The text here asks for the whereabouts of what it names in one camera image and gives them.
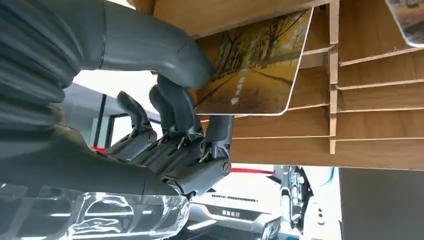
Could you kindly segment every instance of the gray robotic hand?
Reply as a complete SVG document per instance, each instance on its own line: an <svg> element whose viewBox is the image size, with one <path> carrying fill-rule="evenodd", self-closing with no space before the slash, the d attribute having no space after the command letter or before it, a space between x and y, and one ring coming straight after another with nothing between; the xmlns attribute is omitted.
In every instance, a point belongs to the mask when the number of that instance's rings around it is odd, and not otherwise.
<svg viewBox="0 0 424 240"><path fill-rule="evenodd" d="M205 136L186 89L159 75L149 98L159 112L163 137L154 141L146 112L120 92L118 104L131 117L133 130L108 155L149 168L187 198L205 193L229 174L233 116L211 116Z"/></svg>
<svg viewBox="0 0 424 240"><path fill-rule="evenodd" d="M186 90L214 74L202 51L180 29L106 0L0 0L0 13L0 240L176 234L188 199L231 167L232 117L212 116L204 136ZM160 73L150 98L165 136L155 141L124 93L134 129L108 153L59 125L52 103L83 69Z"/></svg>

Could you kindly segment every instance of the robotic hand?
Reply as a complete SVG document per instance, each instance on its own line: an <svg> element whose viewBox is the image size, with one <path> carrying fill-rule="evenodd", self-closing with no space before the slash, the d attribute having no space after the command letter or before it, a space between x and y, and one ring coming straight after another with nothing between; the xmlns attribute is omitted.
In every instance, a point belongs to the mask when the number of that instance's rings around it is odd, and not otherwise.
<svg viewBox="0 0 424 240"><path fill-rule="evenodd" d="M186 88L214 68L180 29L105 0L0 0L0 240L163 239L188 199L230 171L233 119L204 136ZM107 153L59 125L81 69L160 73L150 99L166 133L155 141L137 102L120 94L133 131Z"/></svg>

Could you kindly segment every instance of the wooden shelf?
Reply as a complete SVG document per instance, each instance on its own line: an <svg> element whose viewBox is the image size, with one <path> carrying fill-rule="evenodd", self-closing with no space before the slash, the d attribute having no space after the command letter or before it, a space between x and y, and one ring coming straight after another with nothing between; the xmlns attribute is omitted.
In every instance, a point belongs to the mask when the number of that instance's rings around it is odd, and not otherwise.
<svg viewBox="0 0 424 240"><path fill-rule="evenodd" d="M208 122L202 122L204 130ZM234 120L233 139L328 137L323 107L289 111L282 116L245 116Z"/></svg>
<svg viewBox="0 0 424 240"><path fill-rule="evenodd" d="M328 105L328 82L329 77L324 67L299 70L289 111Z"/></svg>
<svg viewBox="0 0 424 240"><path fill-rule="evenodd" d="M339 69L340 90L424 82L424 51L362 62Z"/></svg>
<svg viewBox="0 0 424 240"><path fill-rule="evenodd" d="M338 112L424 109L424 83L341 91Z"/></svg>
<svg viewBox="0 0 424 240"><path fill-rule="evenodd" d="M156 0L154 16L194 38L327 4L330 0Z"/></svg>
<svg viewBox="0 0 424 240"><path fill-rule="evenodd" d="M156 0L154 15L213 60L213 34L310 7L289 111L235 119L231 161L424 170L424 51L385 0Z"/></svg>
<svg viewBox="0 0 424 240"><path fill-rule="evenodd" d="M424 110L337 115L337 140L424 139Z"/></svg>
<svg viewBox="0 0 424 240"><path fill-rule="evenodd" d="M385 0L340 1L340 66L418 50L405 43Z"/></svg>

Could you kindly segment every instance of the wooden slat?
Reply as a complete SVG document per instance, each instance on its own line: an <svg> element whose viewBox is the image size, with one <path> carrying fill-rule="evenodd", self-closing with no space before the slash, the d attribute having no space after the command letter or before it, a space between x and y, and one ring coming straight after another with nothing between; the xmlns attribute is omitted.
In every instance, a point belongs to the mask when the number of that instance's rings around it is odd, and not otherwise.
<svg viewBox="0 0 424 240"><path fill-rule="evenodd" d="M343 66L337 87L341 90L424 82L424 51Z"/></svg>
<svg viewBox="0 0 424 240"><path fill-rule="evenodd" d="M303 55L300 59L300 69L310 69L325 66L328 62L328 52Z"/></svg>
<svg viewBox="0 0 424 240"><path fill-rule="evenodd" d="M336 84L339 80L339 46L335 44L328 52L329 83Z"/></svg>
<svg viewBox="0 0 424 240"><path fill-rule="evenodd" d="M340 1L334 0L330 2L328 10L329 18L329 43L337 44L339 42L339 13Z"/></svg>
<svg viewBox="0 0 424 240"><path fill-rule="evenodd" d="M424 110L339 113L337 139L424 138L423 123Z"/></svg>
<svg viewBox="0 0 424 240"><path fill-rule="evenodd" d="M414 52L407 46L385 0L342 0L340 66Z"/></svg>
<svg viewBox="0 0 424 240"><path fill-rule="evenodd" d="M154 16L194 38L313 8L329 0L157 0Z"/></svg>
<svg viewBox="0 0 424 240"><path fill-rule="evenodd" d="M288 111L282 116L245 116L234 119L233 139L328 137L323 107ZM202 122L207 129L209 122Z"/></svg>
<svg viewBox="0 0 424 240"><path fill-rule="evenodd" d="M330 138L330 155L336 154L336 140Z"/></svg>
<svg viewBox="0 0 424 240"><path fill-rule="evenodd" d="M424 83L341 91L338 112L424 109Z"/></svg>
<svg viewBox="0 0 424 240"><path fill-rule="evenodd" d="M323 67L299 70L289 110L328 105L328 81L328 75Z"/></svg>
<svg viewBox="0 0 424 240"><path fill-rule="evenodd" d="M316 138L234 139L233 163L424 170L423 140L337 141Z"/></svg>
<svg viewBox="0 0 424 240"><path fill-rule="evenodd" d="M338 90L335 84L330 85L330 114L337 113Z"/></svg>
<svg viewBox="0 0 424 240"><path fill-rule="evenodd" d="M329 115L330 122L330 137L336 136L337 129L337 116L334 113L330 113Z"/></svg>

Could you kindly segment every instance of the tree-lined road picture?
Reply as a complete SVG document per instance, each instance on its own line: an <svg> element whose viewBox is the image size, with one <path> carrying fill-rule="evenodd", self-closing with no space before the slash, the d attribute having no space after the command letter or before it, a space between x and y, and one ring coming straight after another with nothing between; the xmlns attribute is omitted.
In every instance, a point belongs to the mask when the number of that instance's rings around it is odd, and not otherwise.
<svg viewBox="0 0 424 240"><path fill-rule="evenodd" d="M312 9L241 26L213 38L216 75L196 92L198 114L277 115L289 103Z"/></svg>

